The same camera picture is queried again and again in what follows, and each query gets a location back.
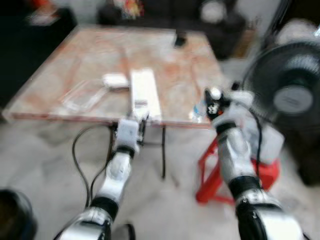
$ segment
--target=marble table top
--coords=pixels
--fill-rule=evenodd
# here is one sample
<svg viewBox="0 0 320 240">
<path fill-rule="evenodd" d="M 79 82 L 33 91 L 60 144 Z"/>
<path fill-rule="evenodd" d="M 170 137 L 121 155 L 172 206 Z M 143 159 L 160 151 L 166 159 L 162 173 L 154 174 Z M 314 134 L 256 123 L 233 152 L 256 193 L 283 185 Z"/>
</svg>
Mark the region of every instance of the marble table top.
<svg viewBox="0 0 320 240">
<path fill-rule="evenodd" d="M 111 122 L 130 107 L 128 90 L 106 92 L 86 110 L 70 109 L 66 96 L 79 84 L 93 84 L 105 74 L 152 69 L 161 108 L 160 125 L 208 126 L 190 117 L 206 87 L 227 83 L 204 34 L 187 32 L 174 47 L 170 29 L 77 27 L 26 82 L 4 110 L 7 119 Z"/>
</svg>

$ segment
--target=red plastic stool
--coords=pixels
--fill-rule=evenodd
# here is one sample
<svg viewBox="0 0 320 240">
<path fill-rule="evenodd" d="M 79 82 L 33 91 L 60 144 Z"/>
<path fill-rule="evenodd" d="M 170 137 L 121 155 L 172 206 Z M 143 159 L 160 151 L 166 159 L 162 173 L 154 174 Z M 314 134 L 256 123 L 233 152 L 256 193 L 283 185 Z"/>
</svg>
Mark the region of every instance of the red plastic stool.
<svg viewBox="0 0 320 240">
<path fill-rule="evenodd" d="M 206 204 L 209 200 L 214 199 L 222 203 L 233 205 L 234 200 L 232 198 L 217 195 L 217 191 L 223 183 L 223 180 L 220 176 L 219 160 L 214 169 L 211 171 L 209 177 L 205 180 L 206 160 L 210 155 L 215 154 L 215 150 L 217 149 L 217 147 L 218 140 L 217 138 L 215 138 L 198 162 L 201 171 L 201 186 L 196 193 L 196 200 L 198 203 Z M 252 160 L 252 164 L 254 168 L 257 169 L 255 159 Z M 276 159 L 271 165 L 263 163 L 259 164 L 259 176 L 262 182 L 262 186 L 265 190 L 269 190 L 275 183 L 279 176 L 279 169 L 279 159 Z"/>
</svg>

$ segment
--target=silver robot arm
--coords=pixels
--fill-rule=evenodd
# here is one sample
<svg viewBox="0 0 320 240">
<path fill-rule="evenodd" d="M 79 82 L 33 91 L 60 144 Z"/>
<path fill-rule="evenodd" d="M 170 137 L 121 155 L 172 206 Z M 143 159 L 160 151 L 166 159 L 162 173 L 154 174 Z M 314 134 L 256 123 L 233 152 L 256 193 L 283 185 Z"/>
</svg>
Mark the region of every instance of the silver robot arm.
<svg viewBox="0 0 320 240">
<path fill-rule="evenodd" d="M 235 200 L 241 240 L 303 240 L 302 229 L 294 217 L 262 189 L 251 163 L 250 145 L 237 127 L 234 115 L 228 113 L 215 121 L 219 115 L 212 109 L 229 108 L 232 101 L 223 98 L 222 94 L 214 96 L 206 92 L 207 114 L 218 135 L 220 172 Z"/>
<path fill-rule="evenodd" d="M 91 205 L 72 219 L 54 240 L 110 240 L 125 186 L 131 175 L 131 161 L 139 148 L 139 124 L 122 119 L 118 124 L 115 153 L 106 167 L 102 187 Z"/>
</svg>

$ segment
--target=gray floor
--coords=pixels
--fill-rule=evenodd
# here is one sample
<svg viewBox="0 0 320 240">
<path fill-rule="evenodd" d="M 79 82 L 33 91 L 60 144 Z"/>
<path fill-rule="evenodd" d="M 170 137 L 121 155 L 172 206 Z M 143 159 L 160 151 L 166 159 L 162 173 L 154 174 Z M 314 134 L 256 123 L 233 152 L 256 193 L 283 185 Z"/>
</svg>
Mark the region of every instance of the gray floor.
<svg viewBox="0 0 320 240">
<path fill-rule="evenodd" d="M 39 227 L 37 240 L 50 240 L 85 203 L 84 186 L 71 159 L 71 141 L 87 124 L 19 121 L 0 126 L 0 182 L 31 200 Z M 214 137 L 210 130 L 167 131 L 167 179 L 161 181 L 161 151 L 144 148 L 133 162 L 116 225 L 133 222 L 138 240 L 238 240 L 230 206 L 195 201 L 197 160 Z M 161 130 L 148 128 L 147 140 L 159 142 Z M 84 136 L 78 158 L 89 179 L 104 164 L 109 134 L 101 129 Z M 285 149 L 281 176 L 271 192 L 303 229 L 320 236 L 320 188 L 305 187 Z"/>
</svg>

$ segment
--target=electric fan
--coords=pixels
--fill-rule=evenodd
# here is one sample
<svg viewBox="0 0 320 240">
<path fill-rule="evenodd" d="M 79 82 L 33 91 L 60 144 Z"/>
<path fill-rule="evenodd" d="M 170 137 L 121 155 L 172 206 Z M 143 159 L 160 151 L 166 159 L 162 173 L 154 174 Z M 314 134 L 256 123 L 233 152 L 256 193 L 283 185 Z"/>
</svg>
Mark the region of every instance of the electric fan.
<svg viewBox="0 0 320 240">
<path fill-rule="evenodd" d="M 291 42 L 261 54 L 242 88 L 255 93 L 262 120 L 286 130 L 320 127 L 320 44 Z"/>
</svg>

